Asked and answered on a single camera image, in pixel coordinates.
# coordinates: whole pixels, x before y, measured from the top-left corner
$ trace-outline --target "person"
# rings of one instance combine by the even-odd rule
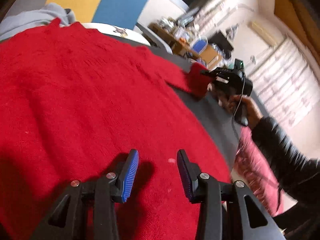
[[[240,100],[230,96],[225,109],[233,112]],[[320,238],[320,165],[317,159],[308,159],[292,143],[277,121],[264,117],[255,101],[247,96],[241,100],[247,108],[252,140],[267,159],[280,187],[298,203],[275,222],[285,230],[289,240]]]

